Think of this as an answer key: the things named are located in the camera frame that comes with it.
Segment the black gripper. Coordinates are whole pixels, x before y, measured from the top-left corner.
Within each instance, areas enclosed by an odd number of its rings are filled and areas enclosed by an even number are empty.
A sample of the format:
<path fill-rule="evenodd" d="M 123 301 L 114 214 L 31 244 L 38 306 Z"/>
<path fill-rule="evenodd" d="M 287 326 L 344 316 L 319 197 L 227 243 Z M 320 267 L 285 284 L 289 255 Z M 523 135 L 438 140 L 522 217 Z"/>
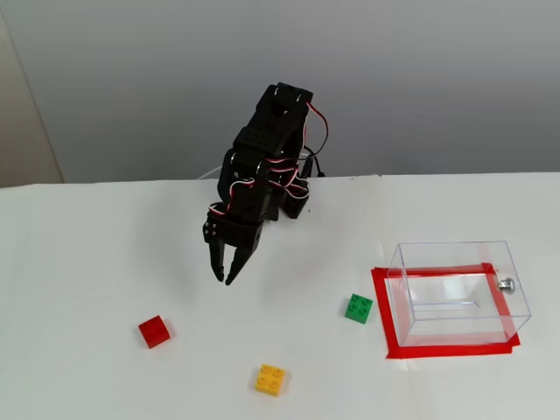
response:
<path fill-rule="evenodd" d="M 263 222 L 240 223 L 219 218 L 207 220 L 202 228 L 210 253 L 212 271 L 219 282 L 224 280 L 225 243 L 235 247 L 234 258 L 225 285 L 230 285 L 239 275 L 260 241 Z"/>

